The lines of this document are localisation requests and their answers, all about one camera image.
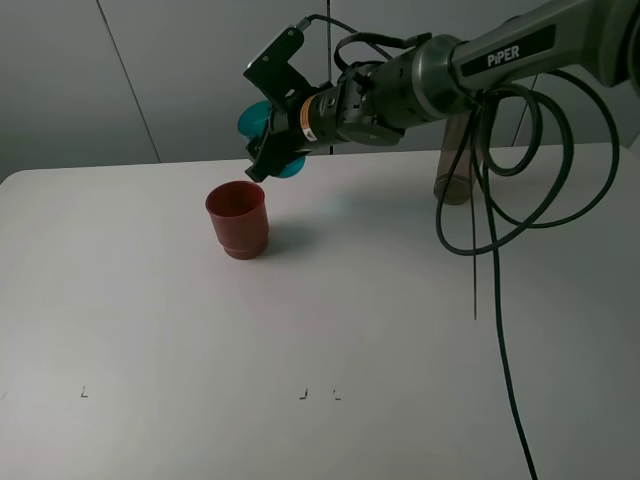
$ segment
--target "table surface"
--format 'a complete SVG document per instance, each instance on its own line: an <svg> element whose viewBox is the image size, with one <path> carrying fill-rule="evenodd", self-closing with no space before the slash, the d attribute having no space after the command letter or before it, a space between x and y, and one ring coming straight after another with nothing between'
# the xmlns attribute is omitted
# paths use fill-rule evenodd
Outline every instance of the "table surface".
<svg viewBox="0 0 640 480"><path fill-rule="evenodd" d="M547 218L588 202L609 155L577 148ZM270 246L246 262L223 254L204 209L246 161L10 177L0 478L528 478L490 258L474 321L471 260L436 238L438 157L313 157L269 179ZM494 195L522 216L558 165L543 148ZM502 250L507 346L541 479L640 477L639 181L623 151L595 211ZM445 212L458 245L469 218Z"/></svg>

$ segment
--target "red cup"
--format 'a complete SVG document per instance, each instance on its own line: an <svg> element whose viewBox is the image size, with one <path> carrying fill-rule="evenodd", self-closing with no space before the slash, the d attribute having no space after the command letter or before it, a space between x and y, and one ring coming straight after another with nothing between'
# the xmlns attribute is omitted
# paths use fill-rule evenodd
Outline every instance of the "red cup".
<svg viewBox="0 0 640 480"><path fill-rule="evenodd" d="M267 247L264 191L255 183L240 180L220 185L207 196L205 207L218 241L230 257L248 260Z"/></svg>

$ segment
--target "white wall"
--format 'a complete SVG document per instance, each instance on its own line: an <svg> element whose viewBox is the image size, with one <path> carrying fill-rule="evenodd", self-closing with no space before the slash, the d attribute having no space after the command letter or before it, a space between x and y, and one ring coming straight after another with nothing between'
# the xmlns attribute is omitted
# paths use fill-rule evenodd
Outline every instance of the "white wall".
<svg viewBox="0 0 640 480"><path fill-rule="evenodd" d="M157 161L95 2L3 0L0 59L0 181Z"/></svg>
<svg viewBox="0 0 640 480"><path fill-rule="evenodd" d="M243 158L236 123L264 97L242 73L282 29L324 13L325 0L102 0L163 162ZM328 78L326 27L295 57Z"/></svg>

